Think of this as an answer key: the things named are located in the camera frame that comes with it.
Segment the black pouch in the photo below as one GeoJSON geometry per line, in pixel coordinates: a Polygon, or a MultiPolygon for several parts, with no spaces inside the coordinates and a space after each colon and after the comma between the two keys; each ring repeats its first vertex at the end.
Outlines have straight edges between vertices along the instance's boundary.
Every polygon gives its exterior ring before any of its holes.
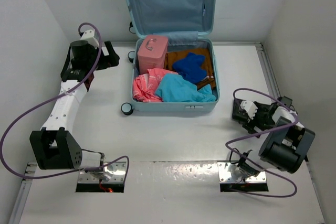
{"type": "MultiPolygon", "coordinates": [[[[232,110],[232,119],[236,122],[245,123],[252,121],[247,113],[240,107],[240,103],[242,102],[242,99],[235,98],[233,101],[233,110],[232,110]]],[[[253,102],[257,107],[258,111],[254,117],[254,119],[257,119],[258,117],[262,116],[263,114],[267,114],[270,108],[270,104],[263,104],[254,101],[253,102]]]]}

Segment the light blue shirt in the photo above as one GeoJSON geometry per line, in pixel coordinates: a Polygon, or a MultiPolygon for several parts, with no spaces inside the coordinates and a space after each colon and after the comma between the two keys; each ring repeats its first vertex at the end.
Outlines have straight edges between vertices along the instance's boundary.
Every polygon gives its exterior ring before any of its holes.
{"type": "Polygon", "coordinates": [[[216,97],[212,93],[209,84],[197,89],[195,84],[186,81],[179,74],[166,74],[155,91],[155,95],[163,102],[215,102],[216,97]]]}

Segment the brown trousers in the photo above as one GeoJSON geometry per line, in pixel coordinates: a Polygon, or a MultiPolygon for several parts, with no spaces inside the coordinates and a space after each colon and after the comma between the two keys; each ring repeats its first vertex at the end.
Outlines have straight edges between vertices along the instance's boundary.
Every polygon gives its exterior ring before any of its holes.
{"type": "Polygon", "coordinates": [[[211,88],[214,89],[216,87],[216,82],[214,76],[212,55],[210,54],[210,51],[207,48],[195,48],[182,51],[168,52],[165,55],[164,69],[176,72],[172,67],[173,63],[185,58],[189,52],[205,56],[205,61],[202,64],[202,69],[207,71],[207,77],[203,81],[196,84],[197,88],[200,89],[206,86],[207,84],[210,84],[211,88]]]}

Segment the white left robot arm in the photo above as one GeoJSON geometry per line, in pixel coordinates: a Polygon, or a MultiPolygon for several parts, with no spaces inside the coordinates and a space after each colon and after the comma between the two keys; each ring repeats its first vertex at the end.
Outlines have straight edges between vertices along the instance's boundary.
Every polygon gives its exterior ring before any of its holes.
{"type": "Polygon", "coordinates": [[[96,42],[90,44],[77,40],[70,44],[61,71],[61,98],[57,99],[47,121],[39,131],[32,131],[29,140],[38,164],[43,170],[80,169],[99,167],[103,163],[102,152],[83,150],[72,135],[73,124],[80,104],[94,79],[90,73],[93,65],[97,70],[119,64],[110,41],[98,49],[96,42]]]}

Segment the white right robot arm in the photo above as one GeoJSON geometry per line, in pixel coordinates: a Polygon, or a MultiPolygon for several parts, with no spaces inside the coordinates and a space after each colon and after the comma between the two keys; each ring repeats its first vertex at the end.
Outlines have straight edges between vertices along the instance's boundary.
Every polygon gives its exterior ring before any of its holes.
{"type": "MultiPolygon", "coordinates": [[[[263,104],[235,98],[232,119],[242,125],[248,134],[255,134],[290,124],[295,121],[295,114],[296,111],[289,111],[278,102],[263,104]]],[[[241,157],[236,166],[246,177],[257,176],[269,168],[293,174],[306,158],[315,136],[315,132],[300,122],[269,133],[259,148],[243,152],[256,164],[241,157]]]]}

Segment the pink patterned garment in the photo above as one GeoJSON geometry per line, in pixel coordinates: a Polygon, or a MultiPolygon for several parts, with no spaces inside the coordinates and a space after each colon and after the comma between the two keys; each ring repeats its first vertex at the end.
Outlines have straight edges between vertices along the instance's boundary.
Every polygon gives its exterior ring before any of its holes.
{"type": "Polygon", "coordinates": [[[162,99],[155,95],[155,92],[166,74],[177,74],[176,72],[153,68],[147,73],[141,74],[133,81],[133,98],[138,102],[162,102],[162,99]]]}

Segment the dark blue cloth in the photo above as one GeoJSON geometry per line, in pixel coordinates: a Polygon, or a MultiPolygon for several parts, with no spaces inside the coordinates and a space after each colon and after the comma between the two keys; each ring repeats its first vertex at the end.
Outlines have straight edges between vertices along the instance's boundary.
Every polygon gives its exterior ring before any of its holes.
{"type": "Polygon", "coordinates": [[[172,67],[184,80],[197,84],[207,77],[207,71],[202,69],[204,61],[204,55],[189,52],[185,58],[173,63],[172,67]]]}

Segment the pink cosmetic case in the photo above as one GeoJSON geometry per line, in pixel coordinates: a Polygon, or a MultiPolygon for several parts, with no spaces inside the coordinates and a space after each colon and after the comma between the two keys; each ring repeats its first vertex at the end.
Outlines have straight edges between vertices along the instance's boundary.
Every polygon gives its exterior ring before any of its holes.
{"type": "Polygon", "coordinates": [[[139,73],[147,73],[148,69],[164,68],[165,55],[169,40],[165,36],[148,35],[142,42],[138,52],[139,73]]]}

